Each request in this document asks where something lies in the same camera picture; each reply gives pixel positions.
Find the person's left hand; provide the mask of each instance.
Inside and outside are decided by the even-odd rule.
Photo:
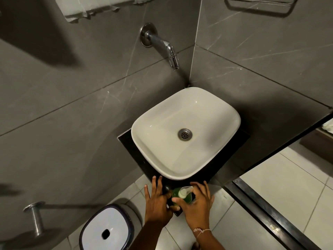
[[[180,210],[179,206],[170,206],[167,208],[167,200],[171,197],[171,193],[168,192],[162,195],[162,176],[159,177],[156,186],[156,176],[152,178],[152,195],[149,196],[148,186],[144,186],[144,195],[146,198],[146,214],[144,216],[144,222],[149,221],[159,222],[162,226],[166,226],[173,216],[175,211]]]

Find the faucet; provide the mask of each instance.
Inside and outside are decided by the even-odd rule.
[[[162,54],[167,53],[170,66],[173,70],[179,69],[178,57],[170,42],[162,39],[157,34],[157,29],[152,23],[145,24],[140,30],[140,41],[143,46],[154,46]]]

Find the trash bin lid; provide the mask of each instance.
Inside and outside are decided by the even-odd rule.
[[[98,211],[80,233],[82,250],[123,250],[132,242],[134,226],[123,208],[110,204]]]

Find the sink drain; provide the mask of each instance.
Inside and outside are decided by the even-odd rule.
[[[192,138],[192,132],[189,129],[181,129],[178,132],[178,137],[182,141],[188,141]]]

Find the person's right hand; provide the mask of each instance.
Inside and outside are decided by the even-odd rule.
[[[187,204],[184,199],[173,197],[172,201],[177,203],[184,211],[186,222],[193,231],[195,228],[202,230],[209,229],[209,212],[214,202],[214,195],[210,196],[208,184],[204,185],[198,182],[191,182],[192,192],[195,194],[195,201]]]

